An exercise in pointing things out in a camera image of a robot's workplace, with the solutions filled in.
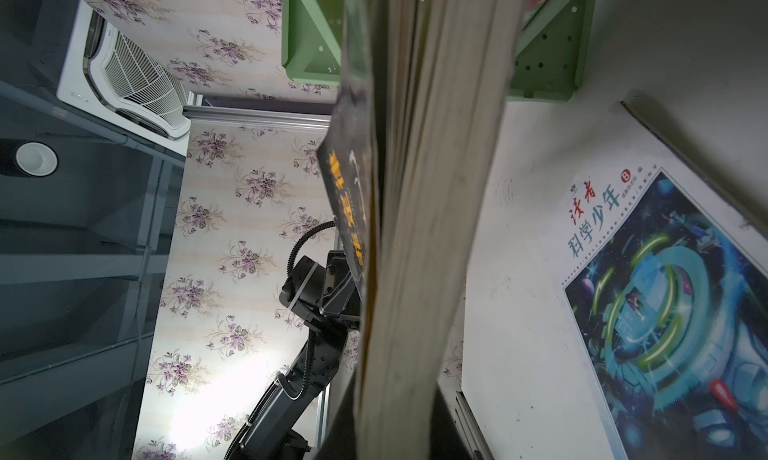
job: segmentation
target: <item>wall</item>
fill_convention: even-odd
[[[277,295],[294,244],[332,217],[317,167],[321,138],[193,123],[136,458],[159,448],[179,460],[222,458],[274,375],[302,349],[308,330]],[[333,236],[321,232],[299,257],[324,262]],[[313,402],[294,426],[311,446],[316,413]]]
[[[462,388],[498,460],[613,457],[538,237],[578,167],[569,153],[615,102],[768,212],[766,0],[597,2],[582,89],[565,104],[508,104],[475,237]]]

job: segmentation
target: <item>floral wallpaper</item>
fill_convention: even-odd
[[[196,94],[336,98],[334,87],[293,82],[280,65],[283,0],[84,1]]]
[[[253,25],[275,21],[257,15],[259,8],[272,7],[254,5]],[[140,8],[130,12],[142,14]],[[206,52],[226,54],[226,44],[219,44],[220,52],[218,46]],[[244,56],[231,60],[247,63]],[[318,133],[193,124],[134,459],[220,460],[275,374],[302,348],[308,330],[277,297],[293,244],[332,218],[315,175],[321,139]],[[301,254],[323,261],[333,240],[333,230],[324,231]],[[341,370],[349,374],[355,342],[342,359]],[[311,445],[315,420],[316,402],[294,427]]]

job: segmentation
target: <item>air conditioner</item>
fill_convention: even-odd
[[[56,96],[109,123],[186,156],[194,96],[178,78],[82,0]]]

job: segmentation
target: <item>white wall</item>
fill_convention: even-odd
[[[582,89],[508,104],[467,278],[462,381],[497,460],[613,457],[538,236],[578,168],[569,154],[618,100],[768,217],[766,1],[597,0]]]

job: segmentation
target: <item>pipe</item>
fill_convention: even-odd
[[[50,134],[50,133],[42,133],[37,134],[37,139],[40,140],[63,140],[63,141],[83,141],[88,142],[90,144],[114,144],[112,140],[107,140],[106,138],[102,137],[89,137],[86,135],[60,135],[60,134]]]
[[[172,165],[184,168],[184,162],[181,160],[177,160],[168,154],[164,154],[163,152],[155,150],[154,148],[149,148],[148,146],[137,142],[127,135],[120,134],[111,128],[100,125],[74,112],[53,105],[51,102],[43,100],[37,95],[31,94],[25,90],[21,90],[18,87],[14,87],[5,81],[0,81],[0,95],[6,98],[10,98],[11,100],[33,108],[37,111],[43,112],[46,115],[56,117],[59,120],[63,120],[68,124],[74,125],[75,127],[80,127],[96,135],[100,135],[101,137],[111,140],[118,145],[123,145],[128,148],[133,148],[134,150],[139,150],[140,152],[151,155],[152,157],[161,158],[162,160],[167,161]]]

